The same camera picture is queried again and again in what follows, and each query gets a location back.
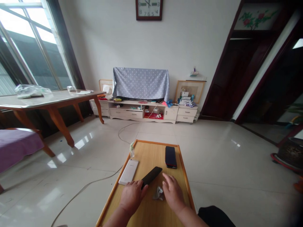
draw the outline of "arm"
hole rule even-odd
[[[208,227],[208,225],[193,211],[186,206],[182,190],[177,180],[170,175],[163,173],[167,182],[163,181],[163,191],[170,208],[175,212],[185,227]]]
[[[118,208],[110,216],[104,227],[123,227],[127,226],[128,221],[138,209],[144,198],[148,185],[141,190],[143,181],[128,182],[122,191],[121,200]]]

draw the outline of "wooden tabletop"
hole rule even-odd
[[[177,169],[170,169],[166,167],[166,146],[175,147],[178,166]],[[134,176],[134,181],[141,180],[155,166],[161,167],[163,169],[162,172],[170,174],[176,178],[183,191],[185,203],[195,210],[179,145],[136,140],[134,144],[134,152],[135,157],[133,159],[139,161],[139,165]],[[125,164],[106,202],[106,205],[103,208],[96,227],[103,226],[119,205],[124,185],[118,184],[118,181],[129,158],[130,156],[128,155],[128,158],[125,161]],[[146,196],[142,200],[136,213],[131,217],[127,226],[183,226],[180,220],[168,206],[166,200],[161,201],[152,199],[157,187],[162,187],[162,181],[164,180],[162,172],[148,186]]]
[[[10,108],[37,108],[44,105],[54,104],[58,102],[68,101],[72,99],[78,99],[83,96],[90,97],[100,94],[105,94],[105,91],[94,91],[94,93],[90,93],[87,95],[77,95],[77,91],[54,91],[49,95],[45,95],[44,97],[38,98],[28,98],[28,99],[17,99],[16,95],[13,96],[2,96],[0,97],[0,108],[2,109],[10,109]]]

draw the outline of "black pants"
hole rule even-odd
[[[201,207],[198,216],[208,224],[209,227],[235,227],[229,217],[218,207]]]

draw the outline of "red tray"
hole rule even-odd
[[[151,119],[158,119],[158,120],[164,120],[163,115],[161,115],[160,118],[156,118],[158,114],[157,113],[145,113],[144,118],[151,118]]]

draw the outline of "purple cushion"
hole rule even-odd
[[[43,147],[42,140],[35,132],[0,130],[0,172]]]

